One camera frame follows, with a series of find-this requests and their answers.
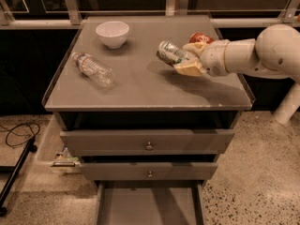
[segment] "black cable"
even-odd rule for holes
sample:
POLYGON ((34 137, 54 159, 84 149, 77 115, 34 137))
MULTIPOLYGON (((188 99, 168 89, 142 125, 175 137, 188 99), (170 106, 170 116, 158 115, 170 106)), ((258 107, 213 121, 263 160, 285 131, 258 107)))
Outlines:
POLYGON ((7 136, 6 136, 6 145, 11 147, 11 148, 16 148, 16 147, 20 147, 22 146, 23 144, 27 143, 28 141, 30 141, 32 138, 34 138, 36 135, 38 135, 38 133, 40 132, 40 126, 39 124, 37 123, 34 123, 34 122, 29 122, 29 123, 22 123, 22 124, 19 124, 11 129, 8 129, 6 127, 3 127, 0 125, 0 128, 2 128, 3 130, 0 130, 0 132, 7 132, 7 136), (17 144, 11 144, 8 142, 8 138, 9 136, 11 136, 11 134, 15 135, 15 136, 18 136, 18 137, 28 137, 29 134, 18 134, 15 132, 15 129, 17 128, 20 128, 22 126, 25 126, 25 127, 28 127, 32 133, 32 136, 30 138, 28 138, 26 141, 24 142, 20 142, 20 143, 17 143, 17 144))

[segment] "black metal stand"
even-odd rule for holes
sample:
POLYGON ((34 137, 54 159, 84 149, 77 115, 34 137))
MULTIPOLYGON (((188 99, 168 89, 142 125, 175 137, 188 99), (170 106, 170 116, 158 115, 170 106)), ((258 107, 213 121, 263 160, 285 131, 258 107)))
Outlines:
POLYGON ((23 166, 28 153, 29 152, 35 153, 38 150, 38 148, 34 145, 35 139, 36 138, 33 137, 27 142, 26 146, 24 147, 24 150, 22 151, 20 158, 18 159, 16 166, 14 166, 14 167, 0 166, 0 173, 10 173, 9 178, 0 193, 0 217, 4 217, 8 212, 6 207, 4 207, 2 205, 5 201, 5 199, 7 198, 8 194, 10 192, 10 189, 18 176, 19 171, 20 171, 21 167, 23 166))

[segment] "red can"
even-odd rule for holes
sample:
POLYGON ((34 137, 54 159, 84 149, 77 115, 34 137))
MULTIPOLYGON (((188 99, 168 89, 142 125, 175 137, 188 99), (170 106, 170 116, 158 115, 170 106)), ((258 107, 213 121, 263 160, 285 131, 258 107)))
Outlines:
POLYGON ((196 33, 196 34, 193 34, 190 39, 189 39, 189 43, 195 43, 195 42, 206 42, 206 43, 212 43, 214 40, 203 34, 203 33, 196 33))

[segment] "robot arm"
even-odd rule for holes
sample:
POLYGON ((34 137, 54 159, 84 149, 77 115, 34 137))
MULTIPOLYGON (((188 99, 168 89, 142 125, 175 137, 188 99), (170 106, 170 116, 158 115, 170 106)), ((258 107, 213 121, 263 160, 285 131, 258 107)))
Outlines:
POLYGON ((200 53, 199 60, 211 76, 290 77, 300 84, 300 34, 288 25, 272 25, 257 40, 214 41, 200 53))

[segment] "white cylinder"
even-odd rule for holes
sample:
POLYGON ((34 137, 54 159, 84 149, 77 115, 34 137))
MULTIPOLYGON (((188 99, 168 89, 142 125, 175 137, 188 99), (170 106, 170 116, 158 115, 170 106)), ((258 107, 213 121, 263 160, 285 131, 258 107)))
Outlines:
POLYGON ((295 83, 274 113, 280 124, 286 124, 300 106, 300 85, 295 83))

